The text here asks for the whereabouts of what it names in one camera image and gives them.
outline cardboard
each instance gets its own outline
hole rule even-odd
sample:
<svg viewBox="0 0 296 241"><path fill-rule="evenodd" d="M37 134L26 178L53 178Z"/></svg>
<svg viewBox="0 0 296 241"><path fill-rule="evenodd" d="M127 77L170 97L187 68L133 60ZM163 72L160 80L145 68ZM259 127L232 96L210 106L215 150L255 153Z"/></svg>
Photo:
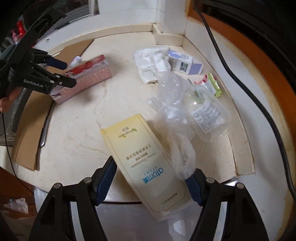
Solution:
<svg viewBox="0 0 296 241"><path fill-rule="evenodd" d="M92 41L93 39L67 46L55 58L69 65L76 56L83 54ZM65 72L65 70L53 67L48 67L47 70L58 74ZM33 91L17 128L12 148L12 160L32 171L35 170L39 140L52 101L49 95Z"/></svg>

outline human hand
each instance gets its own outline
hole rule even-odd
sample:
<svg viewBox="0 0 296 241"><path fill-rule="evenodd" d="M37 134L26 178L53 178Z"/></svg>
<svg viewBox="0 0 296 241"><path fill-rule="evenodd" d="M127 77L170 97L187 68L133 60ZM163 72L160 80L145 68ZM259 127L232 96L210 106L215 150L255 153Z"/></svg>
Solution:
<svg viewBox="0 0 296 241"><path fill-rule="evenodd" d="M8 97L4 97L0 100L0 111L2 113L7 112L11 107L12 102L18 97L20 94L21 87L16 87L11 91Z"/></svg>

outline clear plastic container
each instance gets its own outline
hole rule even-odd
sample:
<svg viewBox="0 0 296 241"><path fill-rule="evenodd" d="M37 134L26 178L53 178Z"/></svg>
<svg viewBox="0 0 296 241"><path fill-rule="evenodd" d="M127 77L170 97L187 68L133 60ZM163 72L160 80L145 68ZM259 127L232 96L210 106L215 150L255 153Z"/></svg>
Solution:
<svg viewBox="0 0 296 241"><path fill-rule="evenodd" d="M208 89L190 85L183 93L182 103L192 128L203 141L214 142L227 133L230 114Z"/></svg>

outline black cable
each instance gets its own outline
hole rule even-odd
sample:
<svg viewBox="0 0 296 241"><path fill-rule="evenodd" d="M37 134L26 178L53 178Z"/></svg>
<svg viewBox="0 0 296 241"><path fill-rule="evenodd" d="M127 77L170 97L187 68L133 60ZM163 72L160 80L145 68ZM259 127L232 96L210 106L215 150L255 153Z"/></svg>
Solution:
<svg viewBox="0 0 296 241"><path fill-rule="evenodd" d="M259 110L263 113L263 115L265 116L265 118L267 119L268 123L270 124L276 141L279 145L279 150L281 152L281 157L283 159L283 164L284 164L284 169L285 169L285 174L286 174L286 180L287 180L287 184L288 184L288 188L289 191L292 195L292 198L294 199L294 201L296 202L296 189L295 186L293 184L293 180L292 180L292 176L291 176L291 170L290 170L290 165L289 165L289 160L287 157L287 153L284 147L284 143L283 140L281 138L281 135L279 133L279 130L276 127L276 124L274 122L274 120L272 119L272 117L270 116L270 114L268 113L268 111L265 109L265 107L260 103L260 101L255 97L255 95L238 79L238 77L236 77L236 75L231 71L231 69L228 67L225 59L223 58L223 55L215 41L215 38L212 34L212 31L206 21L206 19L204 18L204 16L202 15L202 13L198 10L197 6L196 6L196 0L193 1L193 8L194 10L198 13L198 15L200 16L200 18L202 19L205 28L210 36L210 39L214 45L214 48L217 52L217 55L224 67L224 69L226 70L226 72L230 75L230 77L239 85L240 88L242 88L242 90L251 98L251 100L255 103L255 105L259 108Z"/></svg>
<svg viewBox="0 0 296 241"><path fill-rule="evenodd" d="M1 113L1 114L2 114L2 121L3 121L3 128L4 128L4 138L5 138L6 150L7 150L7 154L8 154L9 161L10 161L10 164L11 164L11 167L12 167L12 170L13 170L13 173L15 175L15 178L19 181L20 184L22 184L26 189L28 189L28 191L30 193L32 193L34 195L34 193L21 182L21 180L17 177L17 175L15 173L15 169L13 168L13 164L12 164L12 161L11 161L11 157L10 157L9 150L8 150L8 145L7 145L6 128L5 128L5 122L4 122L4 113Z"/></svg>

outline white crumpled tissue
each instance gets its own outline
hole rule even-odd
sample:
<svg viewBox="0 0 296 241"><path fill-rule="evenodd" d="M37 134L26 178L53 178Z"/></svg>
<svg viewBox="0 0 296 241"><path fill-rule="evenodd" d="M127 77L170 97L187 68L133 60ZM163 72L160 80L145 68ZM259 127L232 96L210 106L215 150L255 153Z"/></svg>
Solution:
<svg viewBox="0 0 296 241"><path fill-rule="evenodd" d="M141 49L133 54L133 59L144 83L157 82L158 72L171 71L172 68L168 62L169 51L168 47L157 47Z"/></svg>

